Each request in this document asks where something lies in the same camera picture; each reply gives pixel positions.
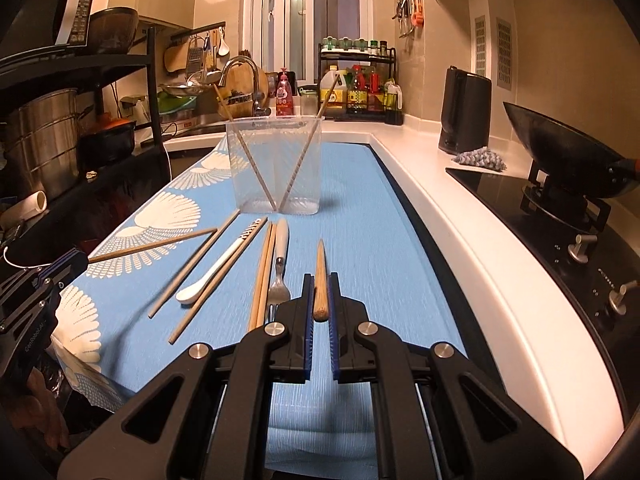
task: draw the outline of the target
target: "metal bolt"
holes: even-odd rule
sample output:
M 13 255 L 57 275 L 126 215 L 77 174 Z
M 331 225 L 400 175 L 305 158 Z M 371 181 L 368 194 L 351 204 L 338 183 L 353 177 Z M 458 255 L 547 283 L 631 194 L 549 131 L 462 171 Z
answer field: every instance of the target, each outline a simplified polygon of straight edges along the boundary
M 265 325 L 264 331 L 267 335 L 276 336 L 284 332 L 284 325 L 277 321 Z
M 189 356 L 194 359 L 202 359 L 209 353 L 209 347 L 203 343 L 196 343 L 189 348 Z
M 363 321 L 358 325 L 358 332 L 362 335 L 374 335 L 378 331 L 378 326 L 372 321 Z
M 438 343 L 433 351 L 438 357 L 446 359 L 453 355 L 453 346 L 451 346 L 449 343 Z

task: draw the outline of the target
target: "chrome faucet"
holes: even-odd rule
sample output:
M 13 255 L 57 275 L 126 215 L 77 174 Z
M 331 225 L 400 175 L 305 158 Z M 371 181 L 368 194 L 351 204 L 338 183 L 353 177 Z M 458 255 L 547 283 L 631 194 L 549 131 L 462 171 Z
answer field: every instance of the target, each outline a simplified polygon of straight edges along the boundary
M 252 99 L 254 100 L 252 104 L 252 116 L 254 117 L 265 117 L 270 115 L 270 108 L 262 108 L 260 106 L 260 100 L 264 99 L 264 94 L 260 92 L 258 88 L 258 66 L 255 61 L 247 56 L 235 56 L 232 57 L 229 61 L 226 62 L 224 68 L 222 69 L 222 76 L 220 77 L 220 81 L 218 82 L 218 86 L 226 85 L 226 77 L 229 73 L 229 70 L 236 66 L 241 65 L 242 63 L 247 63 L 251 67 L 251 72 L 254 75 L 254 93 L 252 94 Z

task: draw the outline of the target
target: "gas stove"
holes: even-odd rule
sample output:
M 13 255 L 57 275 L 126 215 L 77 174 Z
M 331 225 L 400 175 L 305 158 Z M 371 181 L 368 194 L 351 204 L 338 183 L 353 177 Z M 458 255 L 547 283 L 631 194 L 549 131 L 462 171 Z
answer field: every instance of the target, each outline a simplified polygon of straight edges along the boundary
M 640 404 L 640 256 L 607 224 L 610 206 L 567 192 L 549 177 L 540 183 L 535 164 L 529 179 L 454 168 L 447 173 L 558 284 L 602 355 L 626 423 Z

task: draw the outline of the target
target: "blue tablecloth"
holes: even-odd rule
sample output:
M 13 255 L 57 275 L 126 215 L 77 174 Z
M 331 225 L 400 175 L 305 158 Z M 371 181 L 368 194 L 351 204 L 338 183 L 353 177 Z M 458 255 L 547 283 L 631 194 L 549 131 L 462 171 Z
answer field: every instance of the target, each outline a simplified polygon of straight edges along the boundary
M 225 144 L 216 148 L 124 222 L 97 253 L 222 224 L 236 203 Z M 313 274 L 323 238 L 327 269 L 345 296 L 363 301 L 369 317 L 405 341 L 448 340 L 463 349 L 440 285 L 389 182 L 366 146 L 322 145 L 322 198 L 312 216 L 287 216 L 285 276 L 292 296 Z M 204 273 L 256 218 L 241 214 L 187 284 Z M 270 215 L 277 221 L 277 215 Z M 202 243 L 202 238 L 90 266 L 63 293 L 56 335 L 107 378 L 135 392 L 194 342 L 221 347 L 246 330 L 261 231 L 175 345 L 167 338 L 184 316 L 170 300 L 150 320 L 153 297 Z M 328 326 L 314 329 L 311 380 L 274 387 L 267 467 L 351 480 L 377 478 L 369 387 L 331 378 Z

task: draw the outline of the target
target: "wall vent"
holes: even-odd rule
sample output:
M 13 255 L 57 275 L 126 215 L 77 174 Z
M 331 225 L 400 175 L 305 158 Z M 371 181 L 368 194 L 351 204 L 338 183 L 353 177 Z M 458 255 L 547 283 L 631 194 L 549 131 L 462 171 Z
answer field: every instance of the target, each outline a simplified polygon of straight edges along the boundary
M 476 73 L 486 77 L 486 26 L 484 16 L 476 18 Z
M 511 59 L 513 42 L 511 41 L 511 25 L 497 19 L 498 29 L 498 86 L 511 90 Z

